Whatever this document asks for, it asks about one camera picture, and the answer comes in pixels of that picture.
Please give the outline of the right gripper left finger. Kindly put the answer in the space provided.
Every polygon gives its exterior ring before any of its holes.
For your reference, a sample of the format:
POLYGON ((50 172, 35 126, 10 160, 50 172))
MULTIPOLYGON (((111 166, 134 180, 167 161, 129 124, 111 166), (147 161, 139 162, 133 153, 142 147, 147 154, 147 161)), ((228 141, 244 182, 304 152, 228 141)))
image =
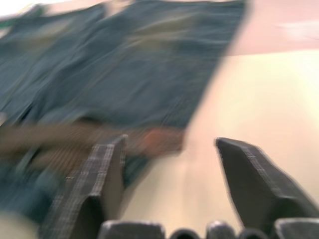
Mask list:
POLYGON ((67 181, 40 228, 42 239, 96 239, 101 224, 115 219, 124 192, 126 135, 96 144, 67 181))

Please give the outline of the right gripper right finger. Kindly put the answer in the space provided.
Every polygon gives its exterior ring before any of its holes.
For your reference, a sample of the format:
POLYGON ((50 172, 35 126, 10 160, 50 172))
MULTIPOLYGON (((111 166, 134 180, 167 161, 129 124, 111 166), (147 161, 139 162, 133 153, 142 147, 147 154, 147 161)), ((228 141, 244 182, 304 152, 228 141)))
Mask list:
POLYGON ((241 238, 317 239, 319 208, 258 147, 215 140, 229 192, 245 227, 241 238))

